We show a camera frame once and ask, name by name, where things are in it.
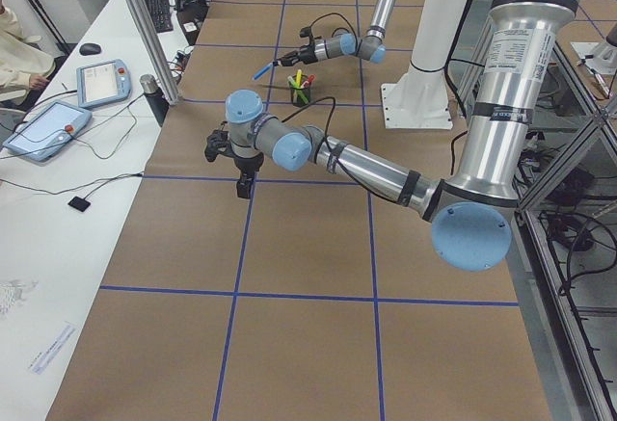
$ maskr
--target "white desk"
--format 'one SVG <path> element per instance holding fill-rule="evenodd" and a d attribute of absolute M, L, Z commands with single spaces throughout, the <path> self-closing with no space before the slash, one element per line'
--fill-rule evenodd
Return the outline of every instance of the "white desk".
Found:
<path fill-rule="evenodd" d="M 178 49 L 187 46 L 177 23 L 174 26 L 172 32 L 159 35 L 168 60 L 174 58 Z M 63 92 L 63 83 L 68 90 L 75 89 L 75 69 L 79 66 L 123 59 L 130 70 L 133 92 L 123 103 L 96 109 L 91 123 L 96 125 L 142 93 L 139 84 L 142 74 L 155 72 L 124 0 L 110 0 L 82 42 L 96 42 L 103 51 L 84 57 L 75 50 L 41 98 Z M 77 102 L 76 95 L 59 99 Z M 73 142 L 43 165 L 22 158 L 0 160 L 1 178 L 59 191 L 98 178 L 141 171 L 160 128 L 144 99 L 137 100 L 131 111 L 137 117 L 137 126 L 110 159 L 100 160 L 85 145 Z M 81 138 L 99 154 L 107 155 L 133 121 L 124 111 Z M 6 150 L 0 153 L 0 157 L 7 155 Z M 80 213 L 67 206 L 68 201 L 73 196 L 85 196 L 94 186 L 48 196 L 0 183 L 0 281 L 37 282 L 34 290 L 24 296 L 25 301 L 0 315 L 0 419 L 3 421 L 45 418 L 139 184 L 139 178 L 109 183 L 89 198 L 92 205 Z M 29 370 L 67 324 L 74 327 L 74 332 L 46 369 L 40 374 Z"/>

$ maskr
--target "tablet screen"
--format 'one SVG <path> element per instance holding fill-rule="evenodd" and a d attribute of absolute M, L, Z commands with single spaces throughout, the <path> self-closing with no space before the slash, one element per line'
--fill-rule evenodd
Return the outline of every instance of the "tablet screen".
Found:
<path fill-rule="evenodd" d="M 32 122 L 11 140 L 11 145 L 24 152 L 38 151 L 48 146 L 51 137 L 57 136 L 67 125 L 74 124 L 82 115 L 80 110 L 56 103 L 32 119 Z"/>
<path fill-rule="evenodd" d="M 118 95 L 114 63 L 87 67 L 82 70 L 86 103 Z"/>

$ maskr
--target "pen cup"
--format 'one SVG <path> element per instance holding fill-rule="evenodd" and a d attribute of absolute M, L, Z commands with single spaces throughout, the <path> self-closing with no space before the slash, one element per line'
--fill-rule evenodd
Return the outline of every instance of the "pen cup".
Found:
<path fill-rule="evenodd" d="M 308 80 L 308 77 L 303 75 L 300 79 L 300 86 L 304 85 L 305 81 L 307 80 Z M 294 83 L 289 81 L 288 84 L 289 84 L 289 93 L 291 96 L 291 104 L 293 106 L 305 106 L 310 103 L 310 84 L 308 84 L 305 87 L 300 87 L 300 89 L 297 89 L 294 86 L 295 79 L 294 79 Z"/>

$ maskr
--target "keyboard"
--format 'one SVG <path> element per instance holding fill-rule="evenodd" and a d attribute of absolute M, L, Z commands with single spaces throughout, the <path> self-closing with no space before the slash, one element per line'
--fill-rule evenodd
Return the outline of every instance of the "keyboard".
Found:
<path fill-rule="evenodd" d="M 169 0 L 145 1 L 156 32 L 165 33 L 167 31 L 171 31 L 174 26 L 172 25 L 172 12 L 170 9 Z"/>

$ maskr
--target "computer mouse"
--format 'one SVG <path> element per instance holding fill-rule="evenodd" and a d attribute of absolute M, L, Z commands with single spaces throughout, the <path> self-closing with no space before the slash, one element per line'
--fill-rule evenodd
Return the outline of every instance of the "computer mouse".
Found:
<path fill-rule="evenodd" d="M 81 47 L 79 47 L 79 53 L 82 55 L 96 55 L 100 53 L 101 50 L 100 45 L 91 42 L 83 43 Z"/>

